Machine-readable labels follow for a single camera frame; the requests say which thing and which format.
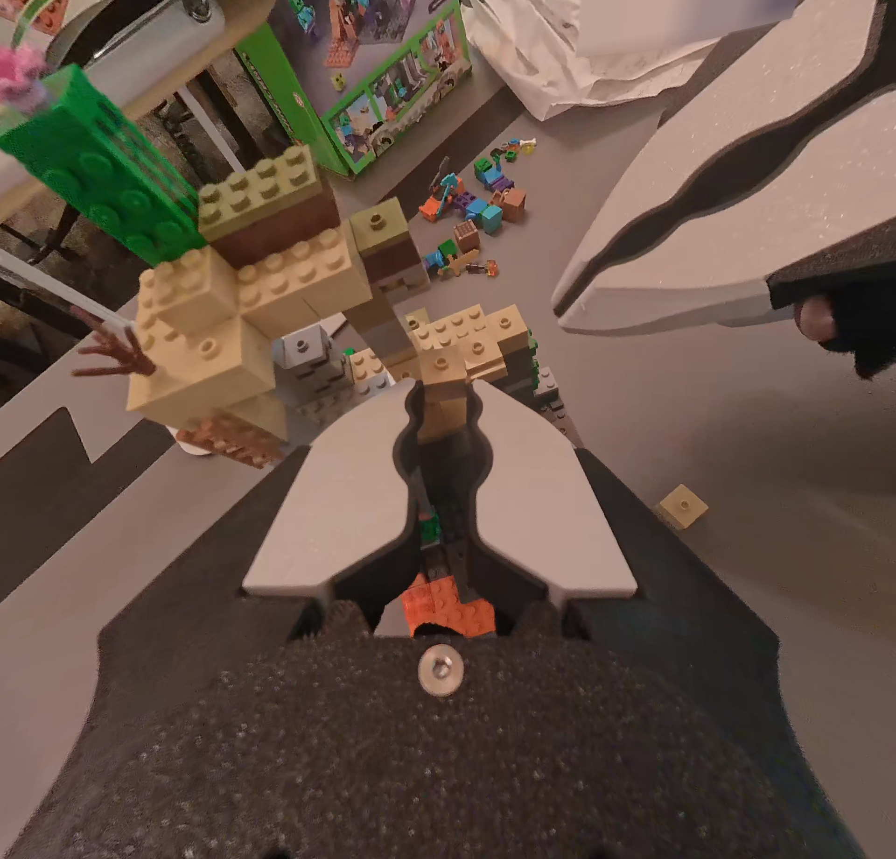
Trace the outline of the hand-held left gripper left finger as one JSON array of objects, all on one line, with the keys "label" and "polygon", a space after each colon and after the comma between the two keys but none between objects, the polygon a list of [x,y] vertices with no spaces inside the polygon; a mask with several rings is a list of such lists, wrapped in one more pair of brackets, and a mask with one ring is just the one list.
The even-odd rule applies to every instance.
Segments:
[{"label": "hand-held left gripper left finger", "polygon": [[410,535],[419,393],[402,380],[314,440],[242,581],[248,595],[331,599]]}]

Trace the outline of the white paper bag pile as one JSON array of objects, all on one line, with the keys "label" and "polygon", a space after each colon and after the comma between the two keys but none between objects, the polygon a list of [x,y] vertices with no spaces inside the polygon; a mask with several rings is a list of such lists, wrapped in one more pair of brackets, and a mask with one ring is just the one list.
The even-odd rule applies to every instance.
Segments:
[{"label": "white paper bag pile", "polygon": [[719,39],[596,57],[577,51],[583,0],[465,0],[468,42],[545,121],[648,99],[687,83]]}]

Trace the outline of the person's right hand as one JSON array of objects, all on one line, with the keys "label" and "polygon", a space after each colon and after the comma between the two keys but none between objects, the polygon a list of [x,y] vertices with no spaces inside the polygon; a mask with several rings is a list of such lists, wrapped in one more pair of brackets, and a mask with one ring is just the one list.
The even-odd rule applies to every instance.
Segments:
[{"label": "person's right hand", "polygon": [[829,342],[837,336],[833,306],[827,296],[813,296],[795,306],[794,320],[799,332],[818,344]]}]

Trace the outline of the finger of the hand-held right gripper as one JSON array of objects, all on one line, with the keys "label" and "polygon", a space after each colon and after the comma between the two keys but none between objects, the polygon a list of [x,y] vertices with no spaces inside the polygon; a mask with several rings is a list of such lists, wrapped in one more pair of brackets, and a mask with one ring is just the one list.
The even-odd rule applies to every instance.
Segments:
[{"label": "finger of the hand-held right gripper", "polygon": [[894,218],[894,127],[894,92],[868,100],[768,185],[597,274],[559,325],[648,335],[771,315],[771,275]]},{"label": "finger of the hand-held right gripper", "polygon": [[766,317],[882,284],[882,0],[804,0],[662,125],[558,317]]}]

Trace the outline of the white book stand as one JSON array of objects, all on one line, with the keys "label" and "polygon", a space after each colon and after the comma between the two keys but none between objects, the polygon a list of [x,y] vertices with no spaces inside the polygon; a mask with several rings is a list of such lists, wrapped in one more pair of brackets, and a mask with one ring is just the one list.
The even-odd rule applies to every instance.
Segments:
[{"label": "white book stand", "polygon": [[[87,74],[98,89],[134,122],[207,69],[252,33],[274,0],[162,0],[117,30],[99,72]],[[89,461],[99,458],[138,415],[113,411],[107,402],[126,396],[124,387],[70,376],[76,356],[65,355],[2,407],[2,455],[16,447],[57,410],[68,410]]]}]

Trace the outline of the pile of small toy figures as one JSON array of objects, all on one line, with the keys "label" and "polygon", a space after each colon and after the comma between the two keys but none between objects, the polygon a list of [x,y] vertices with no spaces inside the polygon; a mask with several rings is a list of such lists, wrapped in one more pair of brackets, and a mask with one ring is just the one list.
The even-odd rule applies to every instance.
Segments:
[{"label": "pile of small toy figures", "polygon": [[430,182],[427,199],[418,209],[419,215],[431,224],[454,216],[451,236],[422,257],[431,280],[462,273],[488,278],[499,275],[497,260],[483,249],[483,237],[493,237],[504,224],[518,224],[524,219],[527,193],[517,187],[507,168],[521,156],[534,153],[537,145],[536,137],[514,137],[475,160],[474,178],[488,191],[486,197],[468,190],[462,177],[452,169],[450,159],[442,159]]}]

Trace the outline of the grey desk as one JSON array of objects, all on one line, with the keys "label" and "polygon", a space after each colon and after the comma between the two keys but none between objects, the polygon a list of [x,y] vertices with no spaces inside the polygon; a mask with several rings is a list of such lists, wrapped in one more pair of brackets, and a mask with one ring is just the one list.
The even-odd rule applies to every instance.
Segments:
[{"label": "grey desk", "polygon": [[[499,278],[437,284],[408,308],[517,303],[585,446],[652,508],[679,484],[709,511],[683,541],[773,629],[807,759],[869,857],[894,857],[894,375],[858,380],[790,323],[636,338],[562,332],[550,293],[663,100],[538,123],[477,69],[358,181],[346,212],[416,204],[444,155],[535,136],[514,176],[528,220]],[[101,628],[265,472],[190,458],[124,411],[123,378],[75,379],[68,352],[2,407],[2,852],[87,715]]]}]

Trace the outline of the tan toy brick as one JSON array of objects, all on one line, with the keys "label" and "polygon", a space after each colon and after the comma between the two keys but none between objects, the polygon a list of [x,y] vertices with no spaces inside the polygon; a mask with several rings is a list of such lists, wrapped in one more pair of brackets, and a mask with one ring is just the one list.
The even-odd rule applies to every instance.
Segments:
[{"label": "tan toy brick", "polygon": [[466,425],[468,375],[461,348],[450,345],[422,351],[420,381],[424,411],[418,442],[424,446]]},{"label": "tan toy brick", "polygon": [[707,503],[684,484],[679,484],[653,508],[661,520],[678,531],[688,529],[708,509]]}]

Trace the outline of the open instruction booklet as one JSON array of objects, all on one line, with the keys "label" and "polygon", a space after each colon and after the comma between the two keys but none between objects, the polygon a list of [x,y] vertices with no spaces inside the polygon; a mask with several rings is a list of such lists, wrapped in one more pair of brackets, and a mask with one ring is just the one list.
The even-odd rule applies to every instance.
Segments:
[{"label": "open instruction booklet", "polygon": [[[60,76],[51,74],[50,71],[61,69],[61,64],[48,63],[42,50],[36,47],[28,49],[26,45],[28,32],[39,23],[43,13],[58,1],[62,0],[26,1],[17,13],[8,46],[2,47],[2,107],[17,119],[32,118],[58,104],[65,90],[65,79],[73,71],[72,68],[64,68]],[[98,73],[100,61],[111,62],[108,53],[113,49],[111,40],[117,30],[134,24],[136,18],[146,14],[160,1],[162,0],[101,0],[88,7],[89,24],[95,23],[97,10],[109,8],[123,14],[126,22],[114,27],[112,37],[99,41],[99,50],[91,55],[87,69],[93,67],[93,71]]]}]

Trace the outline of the green toy set box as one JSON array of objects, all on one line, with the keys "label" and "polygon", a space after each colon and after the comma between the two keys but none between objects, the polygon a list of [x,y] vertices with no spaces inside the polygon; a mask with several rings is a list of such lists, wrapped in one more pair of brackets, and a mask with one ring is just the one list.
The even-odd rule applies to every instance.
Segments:
[{"label": "green toy set box", "polygon": [[472,68],[461,0],[275,0],[235,52],[287,139],[347,179]]}]

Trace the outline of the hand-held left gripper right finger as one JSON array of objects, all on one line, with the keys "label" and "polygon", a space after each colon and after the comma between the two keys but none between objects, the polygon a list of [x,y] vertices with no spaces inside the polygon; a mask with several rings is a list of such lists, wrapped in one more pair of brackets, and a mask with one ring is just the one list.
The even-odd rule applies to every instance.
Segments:
[{"label": "hand-held left gripper right finger", "polygon": [[629,599],[638,585],[573,443],[483,380],[472,384],[469,579],[495,607]]}]

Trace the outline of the toy brick building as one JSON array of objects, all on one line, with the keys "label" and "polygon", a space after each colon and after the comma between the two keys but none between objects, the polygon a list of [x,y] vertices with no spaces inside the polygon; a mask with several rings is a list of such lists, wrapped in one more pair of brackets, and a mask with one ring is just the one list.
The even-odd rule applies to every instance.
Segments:
[{"label": "toy brick building", "polygon": [[[417,263],[420,285],[427,272],[395,201],[340,220],[308,148],[291,147],[276,159],[204,187],[187,198],[193,230],[182,234],[189,249],[142,272],[136,318],[123,338],[98,315],[78,309],[93,329],[94,345],[118,367],[76,371],[79,377],[126,377],[126,410],[163,428],[184,430],[204,450],[255,468],[280,460],[289,439],[289,414],[312,428],[311,443],[349,410],[405,379],[420,383],[414,408],[423,422],[420,354],[458,345],[468,375],[467,430],[471,495],[484,458],[471,439],[471,387],[477,380],[501,390],[511,363],[535,347],[519,310],[485,314],[478,306],[406,330],[375,279],[382,263],[399,261],[401,273]],[[401,544],[375,558],[349,585],[323,604],[345,599],[377,614],[419,573],[421,500],[415,491],[420,446],[406,449],[413,462],[417,520]]]}]

